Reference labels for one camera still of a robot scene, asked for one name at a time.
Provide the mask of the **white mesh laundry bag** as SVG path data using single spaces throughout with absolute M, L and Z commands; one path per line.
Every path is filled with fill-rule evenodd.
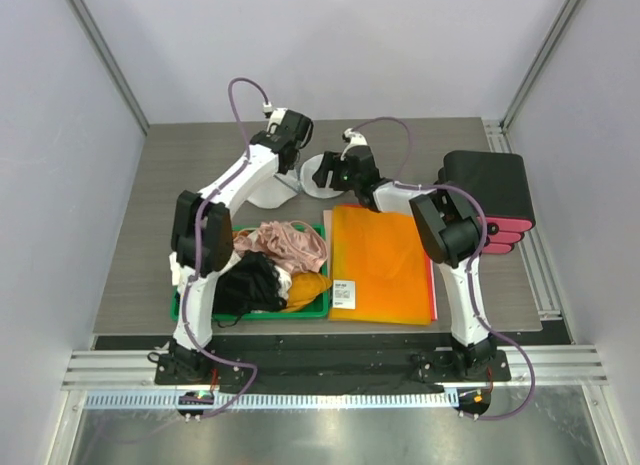
M 268 178 L 252 192 L 248 202 L 261 209 L 276 209 L 302 194 L 321 200 L 340 196 L 340 191 L 319 187 L 313 181 L 312 176 L 319 170 L 322 159 L 322 154 L 315 155 L 286 174 Z

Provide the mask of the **black lace bra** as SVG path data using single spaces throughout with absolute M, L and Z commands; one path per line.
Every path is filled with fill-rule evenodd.
M 213 320 L 235 326 L 251 314 L 279 313 L 287 306 L 291 275 L 262 252 L 246 252 L 219 277 Z

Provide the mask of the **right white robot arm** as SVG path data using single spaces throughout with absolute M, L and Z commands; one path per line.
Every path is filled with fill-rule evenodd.
M 360 205 L 414 219 L 422 247 L 443 277 L 451 315 L 451 365 L 457 376 L 484 376 L 497 356 L 479 279 L 486 217 L 467 192 L 448 184 L 404 184 L 382 177 L 368 146 L 326 152 L 315 166 L 319 188 L 352 192 Z

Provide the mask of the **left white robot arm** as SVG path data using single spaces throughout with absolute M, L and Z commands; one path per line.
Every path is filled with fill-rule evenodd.
M 234 250 L 232 217 L 269 179 L 294 168 L 312 133 L 309 117 L 276 108 L 268 113 L 266 128 L 217 180 L 179 195 L 170 255 L 179 318 L 168 351 L 158 358 L 157 385 L 196 385 L 211 378 L 217 362 L 208 350 L 213 303 L 221 270 Z

